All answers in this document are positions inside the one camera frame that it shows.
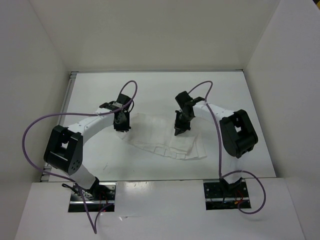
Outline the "white pleated skirt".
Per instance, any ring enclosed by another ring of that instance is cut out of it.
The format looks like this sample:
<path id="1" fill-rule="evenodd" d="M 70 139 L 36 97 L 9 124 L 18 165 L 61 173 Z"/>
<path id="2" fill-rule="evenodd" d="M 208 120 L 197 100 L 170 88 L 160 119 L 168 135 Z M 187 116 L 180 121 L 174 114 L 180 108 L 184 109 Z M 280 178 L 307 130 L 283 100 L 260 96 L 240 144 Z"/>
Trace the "white pleated skirt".
<path id="1" fill-rule="evenodd" d="M 162 115 L 137 113 L 131 118 L 131 129 L 119 132 L 124 142 L 159 156 L 194 160 L 207 156 L 197 128 L 175 136 L 174 121 Z"/>

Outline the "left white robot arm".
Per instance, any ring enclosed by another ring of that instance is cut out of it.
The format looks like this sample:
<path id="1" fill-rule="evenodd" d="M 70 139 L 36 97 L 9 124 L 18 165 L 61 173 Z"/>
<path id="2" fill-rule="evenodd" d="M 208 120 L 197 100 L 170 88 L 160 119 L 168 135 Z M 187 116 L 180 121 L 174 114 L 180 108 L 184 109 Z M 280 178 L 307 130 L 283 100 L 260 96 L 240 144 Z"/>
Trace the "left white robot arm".
<path id="1" fill-rule="evenodd" d="M 94 200 L 107 190 L 97 177 L 83 165 L 84 144 L 100 131 L 113 127 L 117 132 L 127 132 L 130 127 L 130 104 L 106 102 L 90 116 L 69 126 L 53 128 L 44 152 L 44 161 L 64 172 L 80 187 L 88 200 Z"/>

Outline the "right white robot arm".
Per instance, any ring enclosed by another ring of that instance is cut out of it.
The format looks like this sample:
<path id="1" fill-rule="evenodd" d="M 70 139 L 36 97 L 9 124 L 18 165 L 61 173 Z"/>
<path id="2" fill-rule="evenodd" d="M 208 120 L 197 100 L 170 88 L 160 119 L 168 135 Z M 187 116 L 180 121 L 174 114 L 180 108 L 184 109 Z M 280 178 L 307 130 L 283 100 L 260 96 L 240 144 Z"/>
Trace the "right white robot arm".
<path id="1" fill-rule="evenodd" d="M 175 136 L 189 131 L 194 118 L 201 118 L 214 124 L 218 137 L 219 191 L 225 197 L 231 196 L 236 192 L 239 181 L 225 180 L 222 175 L 222 148 L 237 159 L 253 150 L 258 143 L 258 135 L 248 113 L 243 109 L 238 111 L 224 109 L 206 102 L 200 96 L 192 98 L 185 91 L 178 94 L 175 100 L 179 106 L 179 110 L 175 112 Z"/>

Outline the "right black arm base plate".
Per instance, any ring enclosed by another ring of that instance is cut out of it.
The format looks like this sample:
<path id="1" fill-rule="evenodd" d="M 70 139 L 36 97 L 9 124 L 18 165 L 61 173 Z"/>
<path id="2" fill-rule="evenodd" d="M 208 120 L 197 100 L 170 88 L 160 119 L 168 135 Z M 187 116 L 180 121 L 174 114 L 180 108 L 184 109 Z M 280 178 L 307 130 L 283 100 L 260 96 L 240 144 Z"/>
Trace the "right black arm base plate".
<path id="1" fill-rule="evenodd" d="M 247 184 L 242 178 L 231 184 L 224 179 L 204 181 L 203 189 L 207 211 L 233 210 L 238 204 L 241 209 L 251 208 Z"/>

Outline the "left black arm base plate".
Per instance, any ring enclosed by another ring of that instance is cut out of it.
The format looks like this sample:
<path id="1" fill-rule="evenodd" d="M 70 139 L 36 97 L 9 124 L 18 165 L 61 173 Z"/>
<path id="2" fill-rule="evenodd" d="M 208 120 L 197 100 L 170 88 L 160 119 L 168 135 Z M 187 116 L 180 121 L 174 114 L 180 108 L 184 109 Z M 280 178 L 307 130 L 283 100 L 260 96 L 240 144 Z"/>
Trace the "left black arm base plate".
<path id="1" fill-rule="evenodd" d="M 117 183 L 101 182 L 99 185 L 102 188 L 102 192 L 100 192 L 96 196 L 93 196 L 92 194 L 89 194 L 84 190 L 82 191 L 88 211 L 93 213 L 97 213 L 99 211 L 114 212 Z M 71 190 L 68 212 L 84 213 L 85 206 L 79 190 L 76 188 L 76 186 L 67 186 L 65 183 L 63 183 L 62 186 Z"/>

